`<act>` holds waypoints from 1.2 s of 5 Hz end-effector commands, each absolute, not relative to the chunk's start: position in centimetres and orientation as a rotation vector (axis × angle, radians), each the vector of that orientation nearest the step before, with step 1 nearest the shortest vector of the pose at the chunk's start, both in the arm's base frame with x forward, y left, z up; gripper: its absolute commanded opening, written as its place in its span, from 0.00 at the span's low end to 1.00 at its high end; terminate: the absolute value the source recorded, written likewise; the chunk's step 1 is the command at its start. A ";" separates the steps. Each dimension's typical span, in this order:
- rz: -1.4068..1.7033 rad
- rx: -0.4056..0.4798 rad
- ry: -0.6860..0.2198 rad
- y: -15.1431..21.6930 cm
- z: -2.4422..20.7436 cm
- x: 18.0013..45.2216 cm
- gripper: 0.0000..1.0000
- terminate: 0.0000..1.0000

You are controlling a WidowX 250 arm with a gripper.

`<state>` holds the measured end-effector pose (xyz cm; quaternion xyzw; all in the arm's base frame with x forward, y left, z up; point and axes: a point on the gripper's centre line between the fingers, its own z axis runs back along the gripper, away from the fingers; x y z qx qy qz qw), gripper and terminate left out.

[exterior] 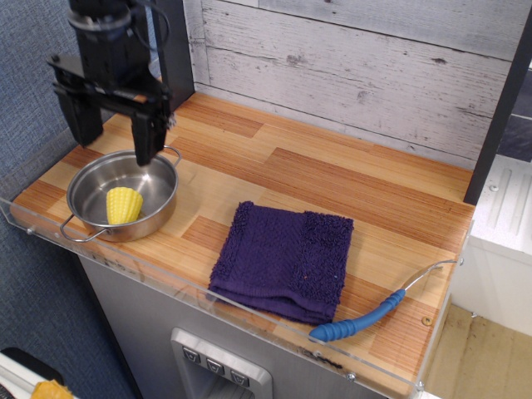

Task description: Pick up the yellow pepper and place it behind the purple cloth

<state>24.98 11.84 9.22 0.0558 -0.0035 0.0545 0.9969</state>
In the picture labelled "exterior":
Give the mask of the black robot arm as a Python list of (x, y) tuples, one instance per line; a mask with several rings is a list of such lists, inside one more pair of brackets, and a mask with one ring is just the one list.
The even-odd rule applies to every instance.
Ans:
[(170, 30), (150, 44), (146, 14), (166, 21), (152, 1), (71, 1), (67, 19), (76, 34), (77, 56), (54, 54), (54, 91), (75, 141), (86, 147), (103, 132), (102, 111), (128, 116), (138, 165), (162, 151), (174, 117), (171, 89), (150, 72), (152, 52), (162, 50)]

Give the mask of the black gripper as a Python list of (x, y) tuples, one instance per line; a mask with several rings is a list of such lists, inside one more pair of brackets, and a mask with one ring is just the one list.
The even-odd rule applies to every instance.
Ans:
[(79, 53), (51, 55), (54, 91), (74, 140), (82, 147), (103, 132), (101, 111), (131, 118), (138, 166), (163, 150), (174, 117), (170, 88), (150, 72), (145, 12), (69, 12)]

